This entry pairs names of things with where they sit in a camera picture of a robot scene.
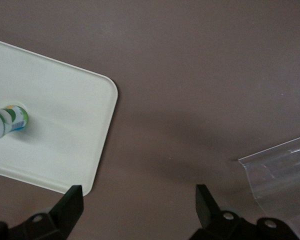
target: screw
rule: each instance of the screw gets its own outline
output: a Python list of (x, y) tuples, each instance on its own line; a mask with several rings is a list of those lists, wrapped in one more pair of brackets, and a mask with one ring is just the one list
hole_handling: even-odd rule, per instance
[(37, 223), (40, 222), (42, 220), (42, 216), (41, 215), (37, 215), (32, 219), (32, 222)]
[(230, 212), (226, 212), (225, 214), (223, 214), (223, 217), (227, 220), (235, 219), (235, 217)]
[(272, 221), (272, 220), (265, 220), (264, 224), (267, 227), (272, 228), (272, 229), (275, 229), (277, 227), (277, 224), (274, 221)]

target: clear plastic bag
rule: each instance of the clear plastic bag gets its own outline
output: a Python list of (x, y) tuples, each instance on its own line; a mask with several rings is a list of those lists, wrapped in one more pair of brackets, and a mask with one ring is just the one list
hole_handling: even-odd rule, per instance
[(239, 162), (264, 212), (286, 222), (300, 238), (300, 138)]

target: white plastic tray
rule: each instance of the white plastic tray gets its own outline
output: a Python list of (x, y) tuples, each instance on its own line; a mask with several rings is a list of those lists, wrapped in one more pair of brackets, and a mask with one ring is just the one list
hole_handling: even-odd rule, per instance
[(117, 98), (106, 76), (0, 42), (0, 108), (29, 114), (25, 129), (0, 139), (0, 175), (88, 194)]

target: gray tabletop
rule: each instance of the gray tabletop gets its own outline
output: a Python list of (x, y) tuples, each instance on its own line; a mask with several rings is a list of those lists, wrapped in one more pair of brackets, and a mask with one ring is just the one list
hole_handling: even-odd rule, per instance
[[(237, 160), (300, 137), (300, 1), (0, 1), (0, 41), (119, 89), (69, 239), (186, 240), (202, 183), (248, 221), (265, 215)], [(0, 220), (61, 196), (0, 176)]]

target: small bottle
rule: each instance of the small bottle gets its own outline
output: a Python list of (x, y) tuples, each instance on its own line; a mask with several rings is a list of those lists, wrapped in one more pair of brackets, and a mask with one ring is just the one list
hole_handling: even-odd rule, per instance
[(28, 123), (28, 114), (20, 106), (10, 105), (0, 109), (0, 138), (7, 133), (23, 129)]

